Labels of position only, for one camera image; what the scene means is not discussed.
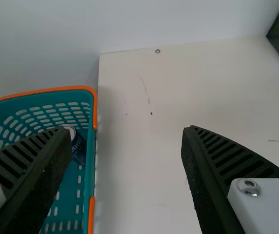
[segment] white table surface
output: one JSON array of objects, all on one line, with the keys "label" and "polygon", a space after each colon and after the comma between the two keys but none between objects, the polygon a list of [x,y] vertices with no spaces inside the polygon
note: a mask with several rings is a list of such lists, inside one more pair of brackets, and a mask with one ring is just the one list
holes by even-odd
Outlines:
[{"label": "white table surface", "polygon": [[265,37],[100,57],[95,234],[200,234],[184,127],[279,166],[279,57]]}]

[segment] black ribbed plastic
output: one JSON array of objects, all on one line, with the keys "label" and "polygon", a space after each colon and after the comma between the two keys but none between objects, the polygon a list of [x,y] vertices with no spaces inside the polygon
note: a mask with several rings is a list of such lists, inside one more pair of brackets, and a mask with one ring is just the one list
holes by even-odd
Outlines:
[{"label": "black ribbed plastic", "polygon": [[204,234],[243,234],[227,194],[236,178],[279,178],[279,167],[219,134],[184,129],[182,161]]},{"label": "black ribbed plastic", "polygon": [[0,184],[6,203],[0,234],[37,234],[72,160],[63,127],[25,137],[0,149]]}]

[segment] orange basket rim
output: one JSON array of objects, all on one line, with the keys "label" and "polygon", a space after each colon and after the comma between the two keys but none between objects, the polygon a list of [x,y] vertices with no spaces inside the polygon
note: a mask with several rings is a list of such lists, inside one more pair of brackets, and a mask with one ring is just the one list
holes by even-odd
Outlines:
[{"label": "orange basket rim", "polygon": [[41,93],[48,93],[48,92],[55,92],[55,91],[67,91],[67,90],[86,90],[86,91],[89,91],[93,95],[93,98],[94,98],[93,128],[96,130],[97,129],[97,93],[93,88],[91,88],[89,86],[73,85],[73,86],[63,86],[63,87],[54,87],[54,88],[26,91],[26,92],[22,92],[22,93],[10,94],[10,95],[0,97],[0,102],[7,100],[7,99],[18,98],[18,97],[27,96],[27,95],[41,94]]}]

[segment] can lid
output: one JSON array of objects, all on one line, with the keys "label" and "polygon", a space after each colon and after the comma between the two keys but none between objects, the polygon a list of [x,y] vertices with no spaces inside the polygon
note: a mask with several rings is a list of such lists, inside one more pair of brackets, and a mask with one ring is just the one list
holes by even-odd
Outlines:
[{"label": "can lid", "polygon": [[75,137],[75,128],[73,126],[71,126],[70,124],[65,124],[65,125],[63,125],[63,127],[65,129],[69,130],[71,141],[73,141],[73,139]]}]

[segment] metal screw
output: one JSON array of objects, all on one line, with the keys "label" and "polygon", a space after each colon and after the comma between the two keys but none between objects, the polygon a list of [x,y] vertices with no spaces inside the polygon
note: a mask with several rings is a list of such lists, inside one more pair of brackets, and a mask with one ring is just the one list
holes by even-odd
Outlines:
[{"label": "metal screw", "polygon": [[242,178],[237,181],[238,189],[248,196],[259,196],[260,186],[253,180]]}]

